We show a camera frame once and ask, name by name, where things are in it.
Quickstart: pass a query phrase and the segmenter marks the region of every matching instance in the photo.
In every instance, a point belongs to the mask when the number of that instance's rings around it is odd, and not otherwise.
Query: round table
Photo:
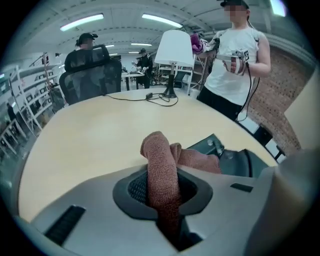
[[[163,88],[113,93],[145,99]],[[176,90],[179,101],[163,107],[147,101],[91,98],[57,112],[37,138],[25,163],[19,188],[19,214],[30,222],[43,208],[76,185],[97,176],[143,165],[143,139],[161,131],[170,143],[188,148],[215,134],[226,149],[254,152],[269,166],[272,155],[251,134],[202,102]],[[177,99],[161,104],[171,105]]]

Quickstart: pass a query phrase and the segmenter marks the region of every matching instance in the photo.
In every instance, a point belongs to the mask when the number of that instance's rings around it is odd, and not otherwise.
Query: pink cloth
[[[181,195],[177,164],[211,173],[221,173],[219,159],[193,149],[182,149],[179,143],[169,145],[160,131],[148,135],[140,153],[148,159],[148,205],[158,212],[158,227],[174,243],[179,231]]]
[[[194,54],[200,54],[204,51],[204,46],[202,42],[199,41],[199,35],[197,33],[192,34],[190,36],[190,40],[191,40],[192,52]]]

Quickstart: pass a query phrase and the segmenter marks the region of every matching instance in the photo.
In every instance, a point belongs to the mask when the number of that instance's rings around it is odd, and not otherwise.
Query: black vent
[[[85,211],[86,210],[80,206],[70,206],[44,235],[61,246]]]
[[[147,192],[147,179],[148,179],[148,173],[145,172],[141,176],[137,177],[135,180],[130,182],[128,186],[128,192],[130,196],[139,201],[140,203],[147,205],[147,198],[148,198],[148,192]]]
[[[177,175],[181,199],[184,204],[197,194],[198,189],[194,182],[179,173]],[[148,173],[145,172],[131,181],[128,186],[128,192],[133,199],[148,205]]]

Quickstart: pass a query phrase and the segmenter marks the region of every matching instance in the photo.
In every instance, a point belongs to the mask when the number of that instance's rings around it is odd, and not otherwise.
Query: black mesh chair back
[[[69,105],[121,91],[121,62],[104,45],[70,52],[59,83]]]
[[[182,72],[182,71],[178,71],[176,73],[176,76],[174,78],[174,88],[182,88],[183,87],[183,83],[182,80],[184,79],[186,75],[186,72]]]

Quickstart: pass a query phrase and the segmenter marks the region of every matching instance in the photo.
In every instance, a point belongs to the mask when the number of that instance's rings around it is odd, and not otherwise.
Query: white lamp shade
[[[182,67],[193,67],[195,61],[190,36],[180,30],[164,32],[154,62],[164,65],[175,63]]]

